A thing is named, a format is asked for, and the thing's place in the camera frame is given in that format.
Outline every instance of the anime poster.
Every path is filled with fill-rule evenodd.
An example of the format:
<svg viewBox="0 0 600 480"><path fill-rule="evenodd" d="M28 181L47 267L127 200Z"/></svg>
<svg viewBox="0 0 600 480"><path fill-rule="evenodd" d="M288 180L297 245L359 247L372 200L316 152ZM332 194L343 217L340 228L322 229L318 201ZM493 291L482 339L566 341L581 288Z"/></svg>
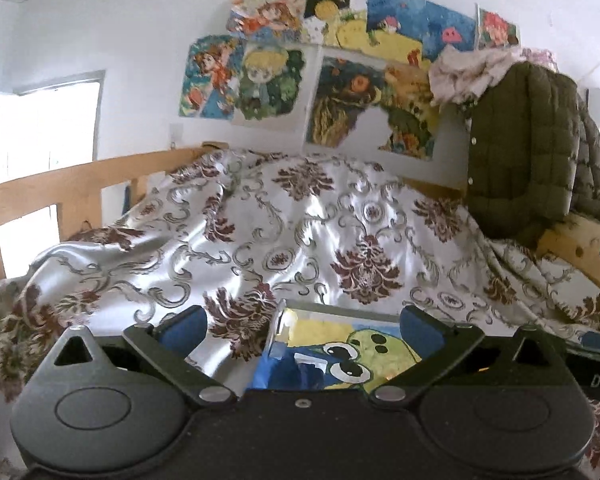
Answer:
<svg viewBox="0 0 600 480"><path fill-rule="evenodd" d="M312 90L302 84L302 76L314 60L311 49L248 43L233 124L276 131L301 128Z"/></svg>
<svg viewBox="0 0 600 480"><path fill-rule="evenodd" d="M306 0L302 41L340 46L337 32L351 21L366 23L366 0Z"/></svg>
<svg viewBox="0 0 600 480"><path fill-rule="evenodd" d="M475 20L427 0L368 0L366 32L376 50L402 53L384 59L400 62L417 49L433 62L448 44L461 51L475 46Z"/></svg>
<svg viewBox="0 0 600 480"><path fill-rule="evenodd" d="M361 114L379 107L392 134L388 139L376 139L376 146L431 160L439 120L432 98L427 72L417 65L388 64L380 70L325 57L306 140L336 148L355 129Z"/></svg>
<svg viewBox="0 0 600 480"><path fill-rule="evenodd" d="M233 0L226 28L245 40L300 41L305 0Z"/></svg>
<svg viewBox="0 0 600 480"><path fill-rule="evenodd" d="M495 12L478 7L478 50L520 44L520 29Z"/></svg>
<svg viewBox="0 0 600 480"><path fill-rule="evenodd" d="M234 116L244 45L231 36L192 44L182 83L180 115L230 120Z"/></svg>
<svg viewBox="0 0 600 480"><path fill-rule="evenodd" d="M252 387L371 392L422 360L402 339L397 316L365 319L322 307L325 312L285 308L272 322Z"/></svg>

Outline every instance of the wooden bed rail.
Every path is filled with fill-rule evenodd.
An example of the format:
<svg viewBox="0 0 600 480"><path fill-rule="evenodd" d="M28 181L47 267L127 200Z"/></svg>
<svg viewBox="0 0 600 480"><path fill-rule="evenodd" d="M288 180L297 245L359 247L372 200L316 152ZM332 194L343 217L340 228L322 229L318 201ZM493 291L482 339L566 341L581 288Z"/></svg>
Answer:
<svg viewBox="0 0 600 480"><path fill-rule="evenodd" d="M0 226L56 205L60 241L67 240L80 231L85 222L94 228L102 225L103 188L130 182L130 202L135 205L146 193L147 178L152 173L173 171L203 153L224 147L225 144L205 143L200 148L109 158L3 182L0 184ZM0 252L0 279L4 277Z"/></svg>

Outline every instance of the quilted jacket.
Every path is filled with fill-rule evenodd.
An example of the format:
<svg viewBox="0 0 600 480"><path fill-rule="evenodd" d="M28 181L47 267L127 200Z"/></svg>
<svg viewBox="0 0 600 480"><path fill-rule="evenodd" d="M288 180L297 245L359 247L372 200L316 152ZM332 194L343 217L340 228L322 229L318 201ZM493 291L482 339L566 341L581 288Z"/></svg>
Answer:
<svg viewBox="0 0 600 480"><path fill-rule="evenodd" d="M576 83L514 65L472 111L467 204L491 238L532 246L570 211L600 221L600 132Z"/></svg>

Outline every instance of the olive green jacket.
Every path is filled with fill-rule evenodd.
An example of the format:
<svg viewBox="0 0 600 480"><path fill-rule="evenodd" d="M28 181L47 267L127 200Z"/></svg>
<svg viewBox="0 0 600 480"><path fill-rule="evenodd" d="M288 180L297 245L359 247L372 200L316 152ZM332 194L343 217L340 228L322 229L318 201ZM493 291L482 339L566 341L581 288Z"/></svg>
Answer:
<svg viewBox="0 0 600 480"><path fill-rule="evenodd" d="M600 221L600 132L569 77L525 62L472 111L467 204L491 238L532 246L575 211Z"/></svg>

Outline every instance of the wooden headboard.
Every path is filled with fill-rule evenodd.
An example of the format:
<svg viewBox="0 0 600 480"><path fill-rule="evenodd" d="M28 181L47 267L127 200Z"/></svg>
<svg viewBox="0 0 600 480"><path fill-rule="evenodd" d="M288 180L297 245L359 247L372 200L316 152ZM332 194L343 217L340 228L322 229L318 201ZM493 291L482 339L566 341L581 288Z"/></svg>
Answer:
<svg viewBox="0 0 600 480"><path fill-rule="evenodd" d="M173 171L190 164L214 149L227 148L222 142L204 142L198 148L168 152L143 153L98 160L62 170L47 171L0 184L0 226L50 205L56 205L60 241L78 232L85 222L91 227L102 225L102 189L129 182L131 205L146 193L148 177L160 171ZM432 198L462 198L453 189L409 178L405 183ZM551 252L559 256L600 286L600 225L570 216L563 226L547 231L538 246L540 255ZM0 252L0 279L5 277Z"/></svg>

